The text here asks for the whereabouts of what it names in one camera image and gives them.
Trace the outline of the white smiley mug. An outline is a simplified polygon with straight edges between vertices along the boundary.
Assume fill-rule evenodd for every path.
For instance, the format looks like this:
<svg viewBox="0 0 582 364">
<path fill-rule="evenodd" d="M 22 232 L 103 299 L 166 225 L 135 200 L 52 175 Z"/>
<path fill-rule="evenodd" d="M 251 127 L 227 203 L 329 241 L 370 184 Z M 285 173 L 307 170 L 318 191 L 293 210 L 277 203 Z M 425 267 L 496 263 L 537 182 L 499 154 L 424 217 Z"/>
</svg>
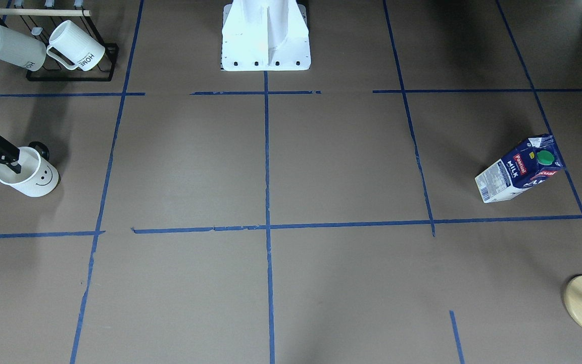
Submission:
<svg viewBox="0 0 582 364">
<path fill-rule="evenodd" d="M 49 163 L 49 155 L 46 145 L 40 142 L 20 147 L 18 166 L 21 172 L 14 173 L 8 166 L 0 164 L 0 183 L 29 197 L 42 197 L 51 193 L 60 182 L 60 174 Z"/>
</svg>

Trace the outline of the blue milk carton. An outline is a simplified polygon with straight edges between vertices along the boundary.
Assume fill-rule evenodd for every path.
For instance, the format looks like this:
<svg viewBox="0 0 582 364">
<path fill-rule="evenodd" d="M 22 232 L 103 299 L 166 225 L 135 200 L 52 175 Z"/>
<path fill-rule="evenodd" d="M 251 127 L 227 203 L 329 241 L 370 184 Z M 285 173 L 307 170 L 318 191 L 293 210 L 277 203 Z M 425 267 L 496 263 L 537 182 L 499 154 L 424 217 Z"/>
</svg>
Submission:
<svg viewBox="0 0 582 364">
<path fill-rule="evenodd" d="M 554 136 L 539 134 L 524 139 L 479 173 L 475 182 L 484 203 L 508 201 L 563 169 Z"/>
</svg>

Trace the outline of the white ribbed mug far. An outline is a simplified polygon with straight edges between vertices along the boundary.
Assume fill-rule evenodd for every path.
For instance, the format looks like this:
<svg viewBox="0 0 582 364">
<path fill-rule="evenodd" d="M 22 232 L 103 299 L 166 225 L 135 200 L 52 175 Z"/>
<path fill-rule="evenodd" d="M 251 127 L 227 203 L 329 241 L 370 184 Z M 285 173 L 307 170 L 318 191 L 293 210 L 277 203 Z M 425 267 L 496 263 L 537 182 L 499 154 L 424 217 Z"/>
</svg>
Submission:
<svg viewBox="0 0 582 364">
<path fill-rule="evenodd" d="M 0 60 L 27 71 L 37 71 L 46 60 L 44 43 L 0 25 Z"/>
</svg>

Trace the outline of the white ribbed mug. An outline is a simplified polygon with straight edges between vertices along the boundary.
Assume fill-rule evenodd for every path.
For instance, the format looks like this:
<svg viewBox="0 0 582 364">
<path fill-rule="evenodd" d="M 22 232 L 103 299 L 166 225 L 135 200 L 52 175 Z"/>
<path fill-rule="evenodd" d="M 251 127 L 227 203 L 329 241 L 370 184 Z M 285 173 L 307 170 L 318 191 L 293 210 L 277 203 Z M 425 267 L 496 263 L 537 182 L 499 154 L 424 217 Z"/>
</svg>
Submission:
<svg viewBox="0 0 582 364">
<path fill-rule="evenodd" d="M 46 55 L 68 70 L 89 71 L 103 59 L 106 48 L 71 20 L 51 34 Z"/>
<path fill-rule="evenodd" d="M 44 43 L 0 25 L 0 60 L 27 71 L 37 71 L 46 60 Z"/>
</svg>

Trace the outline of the white ribbed mug near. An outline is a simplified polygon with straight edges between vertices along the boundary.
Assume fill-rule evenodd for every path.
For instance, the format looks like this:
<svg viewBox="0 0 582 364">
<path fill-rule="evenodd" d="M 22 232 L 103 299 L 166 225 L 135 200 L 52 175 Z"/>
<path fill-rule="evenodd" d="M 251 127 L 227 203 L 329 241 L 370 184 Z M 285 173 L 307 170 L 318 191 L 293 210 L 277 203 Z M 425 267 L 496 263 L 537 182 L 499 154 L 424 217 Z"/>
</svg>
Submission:
<svg viewBox="0 0 582 364">
<path fill-rule="evenodd" d="M 71 20 L 51 34 L 46 55 L 68 70 L 89 71 L 103 59 L 106 48 Z"/>
</svg>

